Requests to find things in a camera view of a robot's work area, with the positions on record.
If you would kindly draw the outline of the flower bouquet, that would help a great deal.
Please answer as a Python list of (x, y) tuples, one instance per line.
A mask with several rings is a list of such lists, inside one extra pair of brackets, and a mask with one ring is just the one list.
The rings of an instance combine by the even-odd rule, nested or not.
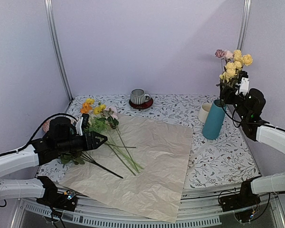
[(88, 98), (83, 102), (80, 113), (89, 114), (88, 126), (84, 129), (85, 131), (94, 131), (107, 136), (108, 140), (105, 145), (127, 170), (134, 176), (141, 173), (143, 167), (130, 152), (131, 149), (137, 147), (127, 145), (122, 138), (116, 107), (106, 106), (104, 103)]

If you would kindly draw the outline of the teal vase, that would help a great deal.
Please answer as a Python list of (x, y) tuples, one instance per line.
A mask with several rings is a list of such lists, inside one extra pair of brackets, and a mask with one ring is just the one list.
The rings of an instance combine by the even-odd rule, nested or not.
[(206, 139), (215, 140), (218, 138), (225, 118), (225, 112), (226, 104), (220, 99), (214, 100), (202, 129), (202, 134)]

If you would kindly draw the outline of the yellow rose stem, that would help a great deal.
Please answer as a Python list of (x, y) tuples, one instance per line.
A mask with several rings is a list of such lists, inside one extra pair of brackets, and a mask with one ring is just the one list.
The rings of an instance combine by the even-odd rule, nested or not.
[(230, 86), (236, 90), (239, 88), (239, 74), (241, 71), (244, 71), (244, 67), (248, 67), (253, 63), (252, 56), (250, 54), (243, 55), (242, 51), (237, 49), (233, 51), (233, 59), (227, 63), (226, 67), (226, 79), (224, 82), (219, 80), (219, 87), (220, 91), (221, 88), (226, 86)]

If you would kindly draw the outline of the cream wrapping paper sheet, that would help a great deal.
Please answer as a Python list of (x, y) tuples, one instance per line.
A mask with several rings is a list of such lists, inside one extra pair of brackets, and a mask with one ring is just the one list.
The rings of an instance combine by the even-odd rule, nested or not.
[(59, 184), (107, 206), (174, 223), (192, 146), (193, 130), (163, 121), (118, 116), (118, 129), (105, 133), (135, 166), (111, 146), (91, 151), (97, 165), (73, 165)]

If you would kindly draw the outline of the pink rose stem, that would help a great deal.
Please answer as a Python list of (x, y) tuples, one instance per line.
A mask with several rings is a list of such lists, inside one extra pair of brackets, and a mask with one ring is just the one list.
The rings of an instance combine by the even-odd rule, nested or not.
[(215, 52), (215, 56), (219, 58), (221, 61), (222, 74), (219, 76), (219, 78), (221, 82), (224, 82), (227, 74), (225, 66), (227, 65), (228, 62), (230, 62), (233, 59), (234, 57), (233, 52), (229, 50), (217, 49)]

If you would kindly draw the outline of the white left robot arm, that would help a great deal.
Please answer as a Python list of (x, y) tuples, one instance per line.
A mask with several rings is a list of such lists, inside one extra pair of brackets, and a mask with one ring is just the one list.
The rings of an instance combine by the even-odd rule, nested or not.
[(27, 145), (0, 154), (0, 201), (17, 198), (36, 198), (37, 203), (50, 208), (73, 211), (76, 197), (73, 193), (61, 193), (47, 176), (33, 177), (26, 174), (20, 179), (21, 171), (48, 164), (63, 155), (82, 154), (99, 148), (107, 137), (97, 132), (85, 132), (87, 116), (72, 123), (64, 116), (49, 121), (49, 129), (42, 138)]

